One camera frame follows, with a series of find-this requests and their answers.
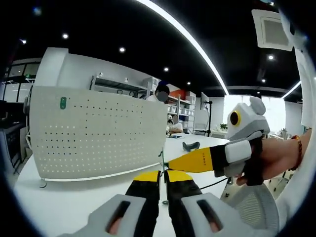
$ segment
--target human arm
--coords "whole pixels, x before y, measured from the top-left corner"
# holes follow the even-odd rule
[[[181,123],[177,123],[175,125],[170,126],[169,132],[170,133],[181,133],[181,132],[183,132],[182,124]]]
[[[311,138],[312,130],[308,130],[300,137],[302,142],[302,155],[299,158],[299,143],[295,139],[286,141],[269,138],[262,140],[261,159],[264,161],[262,177],[264,180],[271,179],[282,172],[295,167],[304,157],[306,148]],[[237,184],[247,182],[245,177],[238,177]]]

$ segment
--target black strap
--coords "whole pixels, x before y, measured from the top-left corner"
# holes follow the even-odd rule
[[[247,178],[248,186],[261,185],[263,183],[263,160],[260,158],[262,152],[262,138],[255,138],[250,141],[253,149],[251,158],[246,161],[243,168],[245,178]]]

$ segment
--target floor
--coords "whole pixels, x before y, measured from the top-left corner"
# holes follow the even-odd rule
[[[7,175],[7,180],[9,185],[13,188],[15,185],[15,182],[17,181],[18,177],[19,177],[19,173],[21,172],[21,170],[23,169],[24,165],[26,164],[28,159],[24,159],[24,162],[22,164],[19,165],[19,167],[17,168],[17,172],[15,172],[15,174],[8,174]]]
[[[287,180],[290,179],[291,174],[293,174],[293,171],[287,171],[285,174],[285,179],[282,179],[282,174],[280,174],[279,176],[271,180],[264,181],[264,184],[268,187],[274,199],[277,199],[278,196],[281,194],[281,192],[283,191],[283,189],[285,188],[287,184]],[[227,185],[226,188],[224,189],[224,192],[221,196],[221,200],[226,201],[226,200],[231,199],[238,192],[239,189],[240,189],[240,186],[236,185],[236,179],[234,179],[233,184]]]

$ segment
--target yellow eye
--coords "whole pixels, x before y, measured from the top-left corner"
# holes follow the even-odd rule
[[[240,113],[239,113],[238,111],[233,111],[233,112],[231,113],[231,118],[230,118],[230,120],[231,120],[232,125],[234,125],[234,126],[236,126],[236,127],[239,126],[240,121],[241,121]]]

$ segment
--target hand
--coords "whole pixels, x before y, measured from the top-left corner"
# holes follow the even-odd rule
[[[264,161],[263,179],[271,179],[293,168],[297,162],[298,155],[298,142],[296,140],[282,141],[275,138],[262,140],[260,158]],[[247,183],[247,179],[244,176],[238,175],[237,177],[237,185]]]

